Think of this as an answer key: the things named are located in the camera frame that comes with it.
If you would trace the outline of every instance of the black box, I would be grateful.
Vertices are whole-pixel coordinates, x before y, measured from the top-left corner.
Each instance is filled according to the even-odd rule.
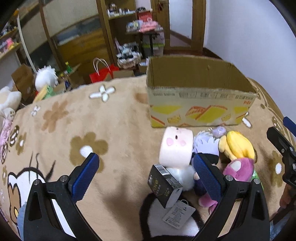
[[[172,207],[182,192],[182,185],[160,164],[153,165],[148,185],[164,208]]]

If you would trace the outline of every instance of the white tag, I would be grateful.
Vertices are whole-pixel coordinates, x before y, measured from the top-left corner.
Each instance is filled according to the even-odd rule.
[[[194,207],[191,207],[179,200],[163,217],[163,221],[176,229],[180,229],[195,210],[196,209]]]

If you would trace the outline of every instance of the pink bag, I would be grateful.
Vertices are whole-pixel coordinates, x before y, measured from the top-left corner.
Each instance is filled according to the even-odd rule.
[[[147,18],[147,20],[148,22],[143,22],[143,24],[141,25],[141,29],[140,29],[141,33],[154,30],[155,27],[157,27],[158,25],[158,22],[152,21],[152,18]]]

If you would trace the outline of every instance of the metal bolt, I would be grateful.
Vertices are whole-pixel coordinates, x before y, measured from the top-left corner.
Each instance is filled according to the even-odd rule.
[[[233,180],[233,177],[231,175],[226,175],[225,178],[227,181],[230,181],[230,182]]]
[[[60,177],[59,180],[60,180],[61,182],[65,182],[65,181],[68,180],[68,176],[67,176],[67,175],[63,175],[63,176]]]
[[[33,184],[36,186],[36,185],[38,185],[40,183],[40,179],[36,179],[34,182],[33,182]]]
[[[256,183],[256,184],[260,184],[260,180],[259,180],[258,178],[255,178],[255,179],[254,179],[254,183]]]

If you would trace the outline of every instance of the human hand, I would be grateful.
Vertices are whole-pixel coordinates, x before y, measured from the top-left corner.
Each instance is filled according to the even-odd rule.
[[[283,195],[281,197],[281,200],[279,201],[279,205],[282,208],[286,208],[287,205],[291,202],[292,198],[289,193],[289,190],[291,190],[291,189],[292,189],[292,187],[290,185],[286,184]]]

